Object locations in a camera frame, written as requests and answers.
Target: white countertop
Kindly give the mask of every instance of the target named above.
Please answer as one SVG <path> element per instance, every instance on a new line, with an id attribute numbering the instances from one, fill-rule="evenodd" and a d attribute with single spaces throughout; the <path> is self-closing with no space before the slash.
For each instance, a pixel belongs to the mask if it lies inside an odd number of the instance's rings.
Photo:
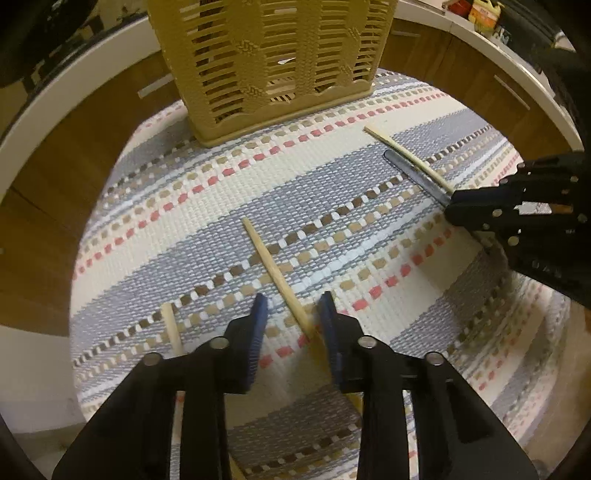
<path id="1" fill-rule="evenodd" d="M 510 55 L 474 32 L 472 24 L 464 18 L 449 12 L 444 15 L 413 0 L 400 0 L 394 16 L 448 31 L 480 51 L 541 106 L 573 150 L 582 150 L 568 114 L 515 54 Z M 156 35 L 144 18 L 104 39 L 67 66 L 28 105 L 0 145 L 0 202 L 29 156 L 72 109 L 111 78 L 159 49 Z"/>

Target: striped fabric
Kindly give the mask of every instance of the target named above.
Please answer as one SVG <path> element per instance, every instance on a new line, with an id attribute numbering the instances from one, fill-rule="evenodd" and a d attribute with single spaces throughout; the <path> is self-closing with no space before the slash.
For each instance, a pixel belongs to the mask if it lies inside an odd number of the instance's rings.
<path id="1" fill-rule="evenodd" d="M 458 101 L 385 71 L 370 98 L 215 148 L 196 145 L 180 102 L 138 128 L 89 219 L 73 277 L 72 361 L 87 419 L 146 352 L 172 356 L 163 302 L 174 303 L 191 351 L 263 292 L 270 313 L 255 384 L 226 396 L 232 455 L 250 480 L 355 477 L 360 418 L 311 360 L 243 231 L 248 216 L 311 315 L 332 290 L 341 312 L 397 351 L 444 352 L 526 441 L 556 380 L 570 302 L 446 223 L 382 158 L 366 124 L 459 188 L 495 185 L 521 161 Z"/>

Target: screw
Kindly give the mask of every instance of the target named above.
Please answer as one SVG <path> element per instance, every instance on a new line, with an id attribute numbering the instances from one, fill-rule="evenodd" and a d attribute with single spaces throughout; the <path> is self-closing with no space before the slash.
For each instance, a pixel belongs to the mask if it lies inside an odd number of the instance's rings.
<path id="1" fill-rule="evenodd" d="M 147 367 L 151 367 L 153 365 L 156 365 L 161 360 L 162 360 L 162 355 L 160 355 L 159 353 L 156 353 L 156 352 L 146 353 L 144 355 L 144 357 L 142 358 L 142 362 Z"/>
<path id="2" fill-rule="evenodd" d="M 378 344 L 378 341 L 374 337 L 363 335 L 362 337 L 359 337 L 357 343 L 363 348 L 373 348 Z"/>
<path id="3" fill-rule="evenodd" d="M 425 355 L 425 360 L 436 367 L 443 365 L 443 362 L 445 361 L 443 355 L 439 352 L 429 352 L 427 355 Z"/>
<path id="4" fill-rule="evenodd" d="M 226 337 L 215 337 L 209 341 L 209 346 L 215 350 L 224 350 L 230 345 L 230 341 Z"/>

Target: yellow plastic basket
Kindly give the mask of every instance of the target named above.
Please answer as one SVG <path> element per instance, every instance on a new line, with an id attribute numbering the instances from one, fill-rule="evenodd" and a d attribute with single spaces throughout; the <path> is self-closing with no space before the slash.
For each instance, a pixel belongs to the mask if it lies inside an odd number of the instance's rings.
<path id="1" fill-rule="evenodd" d="M 369 95 L 397 0 L 148 0 L 196 138 Z"/>

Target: floor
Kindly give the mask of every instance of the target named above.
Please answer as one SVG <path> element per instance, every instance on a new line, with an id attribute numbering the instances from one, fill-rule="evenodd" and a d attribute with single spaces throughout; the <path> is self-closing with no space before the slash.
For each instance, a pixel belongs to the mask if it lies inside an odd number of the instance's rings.
<path id="1" fill-rule="evenodd" d="M 552 471 L 591 417 L 591 312 L 571 307 L 566 348 L 550 405 L 525 450 Z"/>

